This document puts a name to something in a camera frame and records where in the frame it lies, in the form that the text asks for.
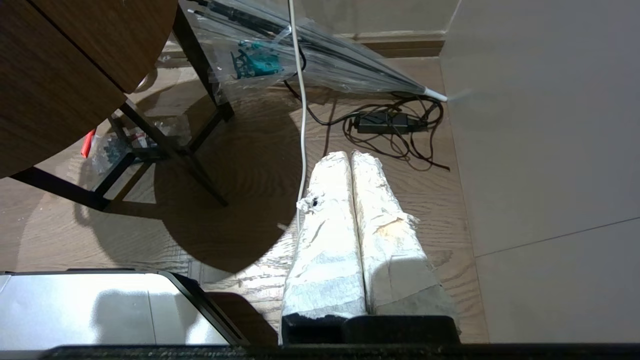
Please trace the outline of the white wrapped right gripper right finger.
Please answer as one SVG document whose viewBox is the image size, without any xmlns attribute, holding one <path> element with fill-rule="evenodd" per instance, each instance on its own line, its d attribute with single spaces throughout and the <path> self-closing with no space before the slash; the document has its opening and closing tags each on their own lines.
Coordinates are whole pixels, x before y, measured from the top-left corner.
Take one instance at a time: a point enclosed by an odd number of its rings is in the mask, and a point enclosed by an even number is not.
<svg viewBox="0 0 640 360">
<path fill-rule="evenodd" d="M 418 219 L 400 206 L 380 160 L 355 150 L 351 171 L 368 312 L 457 318 L 418 240 Z"/>
</svg>

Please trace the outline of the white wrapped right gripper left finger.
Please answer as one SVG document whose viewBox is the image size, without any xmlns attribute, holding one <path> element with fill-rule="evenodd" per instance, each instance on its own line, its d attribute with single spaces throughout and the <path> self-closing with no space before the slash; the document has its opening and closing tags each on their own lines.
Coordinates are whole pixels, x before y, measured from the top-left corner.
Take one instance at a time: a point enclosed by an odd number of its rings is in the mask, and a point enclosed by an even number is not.
<svg viewBox="0 0 640 360">
<path fill-rule="evenodd" d="M 350 319 L 366 314 L 361 250 L 346 152 L 314 166 L 297 203 L 301 227 L 285 281 L 283 317 Z"/>
</svg>

